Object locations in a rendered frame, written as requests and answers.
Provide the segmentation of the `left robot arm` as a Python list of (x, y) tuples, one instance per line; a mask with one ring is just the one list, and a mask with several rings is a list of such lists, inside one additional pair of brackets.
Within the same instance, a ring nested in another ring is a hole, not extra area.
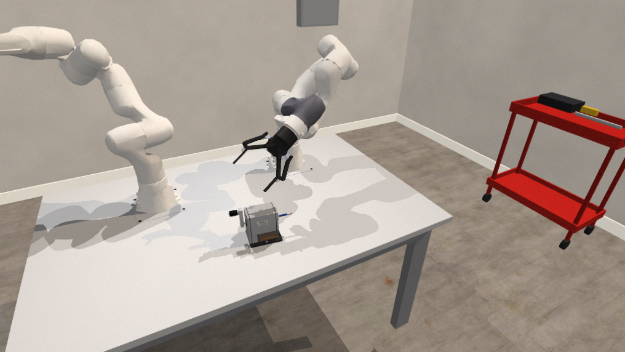
[[(340, 79), (352, 78), (359, 67), (334, 35), (323, 37), (317, 50), (322, 58), (297, 79), (292, 91), (278, 90), (273, 95), (277, 131), (282, 126), (288, 127), (298, 139), (287, 152), (293, 156), (288, 172), (303, 166), (305, 160), (299, 140), (310, 139), (316, 134), (335, 99)], [(317, 92), (319, 97), (315, 95)]]

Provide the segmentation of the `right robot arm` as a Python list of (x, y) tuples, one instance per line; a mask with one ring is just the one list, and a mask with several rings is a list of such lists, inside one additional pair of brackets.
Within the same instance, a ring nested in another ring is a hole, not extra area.
[(113, 63), (102, 44), (85, 39), (75, 47), (72, 36), (65, 30), (21, 26), (0, 34), (0, 55), (30, 60), (58, 59), (64, 75), (79, 86), (94, 78), (101, 80), (113, 111), (134, 121), (109, 131), (105, 143), (112, 153), (133, 165), (139, 186), (136, 211), (158, 214), (180, 200), (168, 182), (161, 158), (145, 153), (145, 149), (170, 140), (173, 126), (142, 102), (125, 69)]

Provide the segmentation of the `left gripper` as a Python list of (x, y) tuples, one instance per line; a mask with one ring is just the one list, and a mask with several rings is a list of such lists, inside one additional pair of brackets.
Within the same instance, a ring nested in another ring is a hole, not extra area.
[[(268, 139), (268, 144), (263, 144), (263, 145), (250, 145), (248, 146), (247, 144), (249, 143), (253, 143), (256, 142), (258, 140), (261, 139)], [(276, 177), (271, 181), (271, 183), (264, 189), (264, 192), (267, 192), (268, 189), (273, 185), (274, 182), (279, 182), (284, 181), (287, 175), (287, 171), (289, 168), (289, 164), (290, 161), (292, 160), (293, 156), (289, 155), (287, 152), (288, 150), (291, 148), (291, 146), (297, 141), (297, 136), (288, 128), (285, 126), (282, 126), (277, 133), (273, 136), (270, 137), (268, 135), (268, 132), (265, 132), (263, 135), (260, 135), (258, 137), (255, 138), (251, 138), (249, 140), (244, 141), (243, 144), (243, 148), (242, 153), (240, 154), (240, 156), (233, 162), (233, 164), (235, 164), (243, 155), (247, 150), (255, 150), (255, 149), (262, 149), (262, 148), (267, 148), (268, 151), (276, 157)], [(281, 176), (281, 159), (282, 156), (286, 156), (286, 162), (285, 162), (285, 166), (283, 169), (283, 173)]]

